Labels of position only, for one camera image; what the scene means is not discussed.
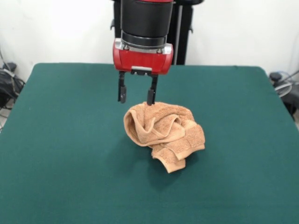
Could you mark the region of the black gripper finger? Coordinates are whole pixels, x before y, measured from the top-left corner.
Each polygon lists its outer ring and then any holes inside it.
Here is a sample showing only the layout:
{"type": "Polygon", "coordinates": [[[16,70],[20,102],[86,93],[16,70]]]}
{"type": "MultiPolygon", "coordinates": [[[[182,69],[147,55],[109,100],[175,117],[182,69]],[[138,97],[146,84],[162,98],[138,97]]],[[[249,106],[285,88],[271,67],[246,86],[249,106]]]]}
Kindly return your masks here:
{"type": "Polygon", "coordinates": [[[127,88],[124,83],[125,72],[119,71],[119,82],[118,82],[118,102],[124,104],[126,102],[127,88]]]}
{"type": "Polygon", "coordinates": [[[148,95],[147,95],[147,105],[153,105],[155,103],[155,97],[156,97],[158,76],[151,76],[151,78],[152,78],[151,86],[148,90],[148,95]]]}

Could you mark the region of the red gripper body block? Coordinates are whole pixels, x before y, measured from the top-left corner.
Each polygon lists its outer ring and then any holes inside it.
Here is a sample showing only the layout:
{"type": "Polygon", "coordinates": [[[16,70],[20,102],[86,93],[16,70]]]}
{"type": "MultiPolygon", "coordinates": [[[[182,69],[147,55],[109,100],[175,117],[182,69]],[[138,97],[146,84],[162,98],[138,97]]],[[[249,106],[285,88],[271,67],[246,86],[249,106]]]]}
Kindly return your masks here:
{"type": "Polygon", "coordinates": [[[167,43],[161,49],[139,49],[114,42],[113,61],[118,71],[142,71],[148,75],[165,75],[173,59],[173,46],[167,43]]]}

